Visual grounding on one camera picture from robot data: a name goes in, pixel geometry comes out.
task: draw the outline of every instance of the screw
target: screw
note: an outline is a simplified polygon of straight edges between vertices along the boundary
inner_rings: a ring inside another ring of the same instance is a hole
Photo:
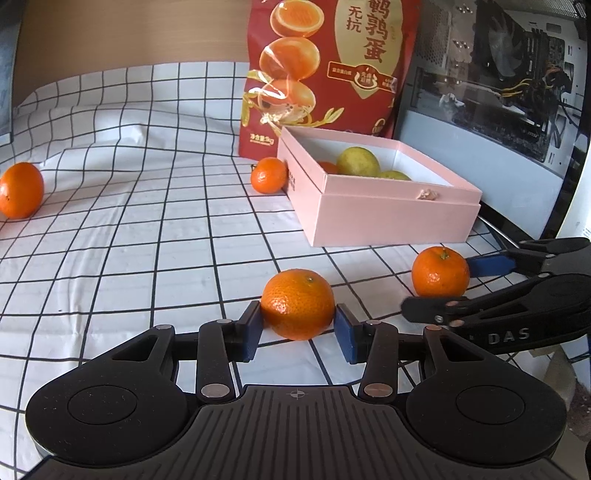
[[[210,383],[201,389],[201,395],[207,398],[222,398],[230,393],[230,388],[221,383]]]
[[[390,385],[386,385],[385,383],[370,383],[369,385],[365,385],[363,391],[366,395],[369,395],[373,398],[389,397],[394,392],[392,387],[390,387]]]

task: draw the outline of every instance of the mandarin orange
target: mandarin orange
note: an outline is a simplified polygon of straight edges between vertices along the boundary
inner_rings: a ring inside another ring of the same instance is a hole
[[[279,158],[263,158],[251,171],[251,185],[258,193],[277,193],[286,182],[287,165]]]
[[[470,283],[468,263],[448,247],[430,247],[419,253],[411,276],[420,297],[460,297]]]
[[[318,165],[320,165],[323,170],[331,175],[337,175],[339,173],[339,169],[336,167],[336,165],[332,162],[329,161],[319,161]]]
[[[294,268],[269,280],[262,293],[261,311],[276,334],[289,340],[310,340],[332,322],[335,297],[318,273]]]
[[[43,176],[28,162],[14,164],[0,177],[0,211],[11,219],[31,216],[43,201]]]

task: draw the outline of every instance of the white surface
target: white surface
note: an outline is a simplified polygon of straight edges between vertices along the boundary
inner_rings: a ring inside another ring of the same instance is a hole
[[[246,69],[172,64],[83,75],[18,108],[0,170],[15,158],[37,163],[47,194],[34,218],[0,228],[2,480],[39,460],[24,425],[36,389],[152,325],[191,332],[237,319],[279,270],[316,270],[359,320],[421,332],[400,316],[400,302],[425,246],[311,248],[287,198],[249,185],[251,162],[235,155]],[[471,256],[495,244],[479,223],[452,248]],[[473,279],[469,295],[508,283]],[[528,353],[505,357],[543,370]],[[416,367],[407,366],[410,377],[399,371],[400,391],[418,381]],[[355,387],[362,369],[344,362],[331,332],[286,342],[266,329],[236,380]],[[187,391],[194,371],[183,362],[178,384]]]

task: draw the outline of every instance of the open box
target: open box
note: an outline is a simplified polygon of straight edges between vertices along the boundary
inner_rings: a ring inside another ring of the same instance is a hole
[[[328,175],[318,165],[353,146],[412,181]],[[465,242],[480,209],[479,189],[396,140],[284,127],[277,156],[287,162],[287,196],[313,247]]]

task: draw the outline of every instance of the blue gripper pad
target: blue gripper pad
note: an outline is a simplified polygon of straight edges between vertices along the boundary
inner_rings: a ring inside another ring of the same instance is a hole
[[[504,254],[467,258],[470,277],[502,277],[513,272],[517,264]]]
[[[250,361],[255,358],[264,327],[260,302],[252,301],[240,317],[240,320],[238,320],[238,323],[242,324],[244,328],[243,358],[245,358],[245,361]]]
[[[335,310],[335,335],[343,352],[345,360],[351,365],[357,363],[357,346],[353,335],[353,325],[347,319],[344,311],[337,305]]]

